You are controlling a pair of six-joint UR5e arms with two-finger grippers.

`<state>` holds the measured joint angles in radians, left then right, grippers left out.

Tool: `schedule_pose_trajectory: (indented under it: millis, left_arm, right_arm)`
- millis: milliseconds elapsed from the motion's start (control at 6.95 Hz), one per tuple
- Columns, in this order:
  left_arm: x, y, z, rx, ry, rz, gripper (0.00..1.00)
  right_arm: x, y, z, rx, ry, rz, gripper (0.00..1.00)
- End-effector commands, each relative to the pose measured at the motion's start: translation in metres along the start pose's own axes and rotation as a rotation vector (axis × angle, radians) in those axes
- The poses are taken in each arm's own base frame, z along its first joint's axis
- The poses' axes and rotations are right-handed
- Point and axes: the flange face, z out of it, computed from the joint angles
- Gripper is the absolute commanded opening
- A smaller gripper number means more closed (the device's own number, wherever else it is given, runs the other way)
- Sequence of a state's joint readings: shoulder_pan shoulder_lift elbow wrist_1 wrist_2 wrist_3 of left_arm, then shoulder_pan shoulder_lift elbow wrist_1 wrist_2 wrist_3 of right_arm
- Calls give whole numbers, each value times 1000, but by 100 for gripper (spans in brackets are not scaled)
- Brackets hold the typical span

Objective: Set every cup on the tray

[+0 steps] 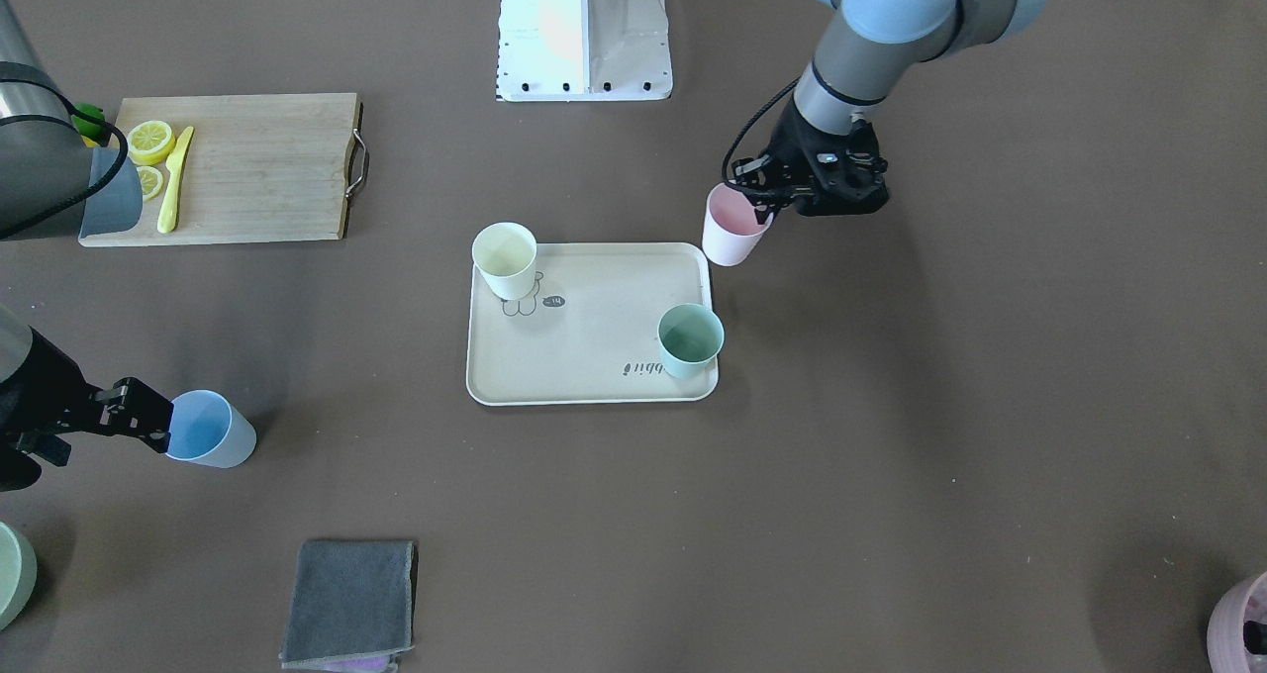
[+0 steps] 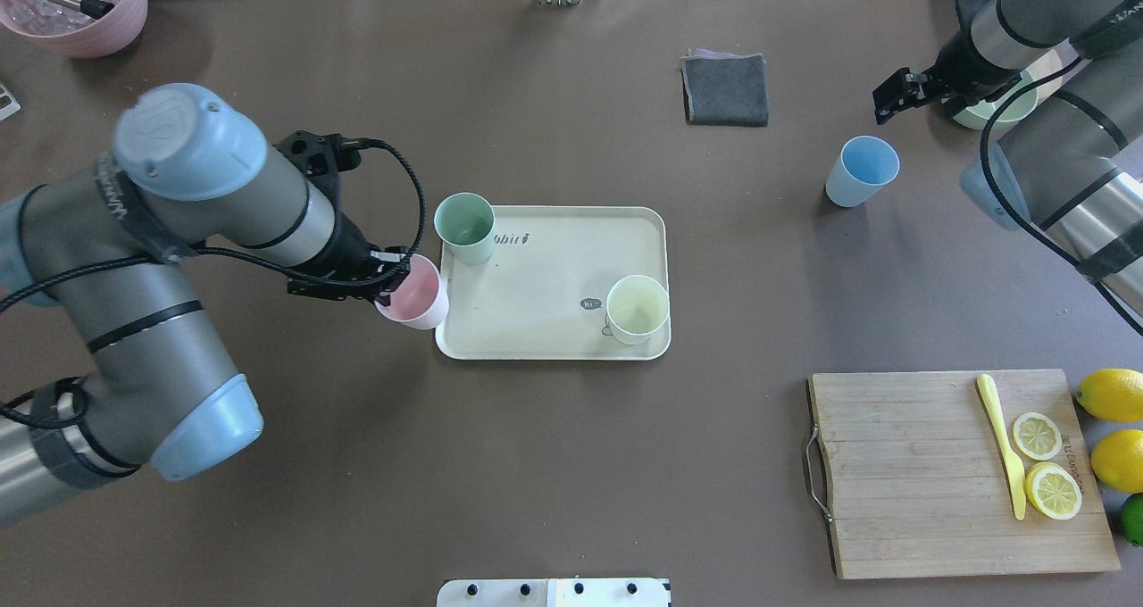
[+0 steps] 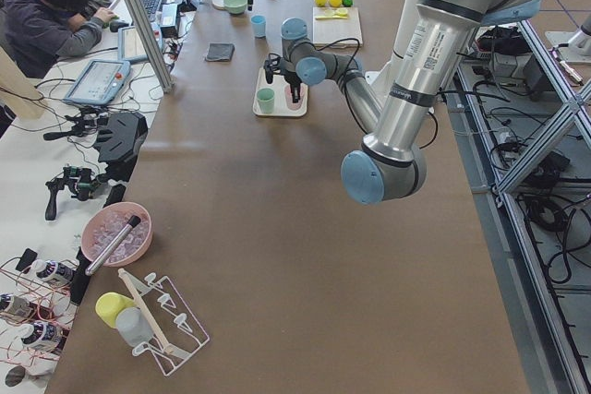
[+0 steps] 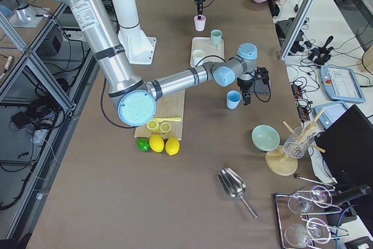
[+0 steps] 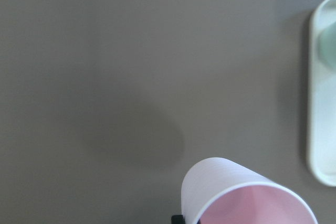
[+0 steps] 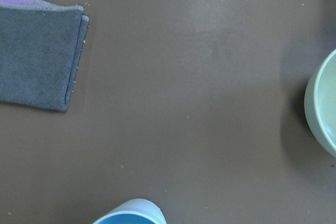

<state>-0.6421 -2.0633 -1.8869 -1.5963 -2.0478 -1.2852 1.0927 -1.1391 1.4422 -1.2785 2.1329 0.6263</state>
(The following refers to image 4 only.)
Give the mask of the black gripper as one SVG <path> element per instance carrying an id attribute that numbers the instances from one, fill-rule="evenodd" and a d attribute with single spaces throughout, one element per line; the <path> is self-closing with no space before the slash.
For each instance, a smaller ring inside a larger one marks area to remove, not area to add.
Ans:
<path id="1" fill-rule="evenodd" d="M 205 0 L 195 0 L 197 3 L 197 12 L 198 12 L 198 17 L 197 19 L 201 19 L 203 15 L 203 3 Z"/>
<path id="2" fill-rule="evenodd" d="M 237 78 L 237 85 L 242 91 L 243 105 L 249 105 L 251 103 L 250 88 L 254 85 L 254 78 L 249 73 L 242 74 Z"/>

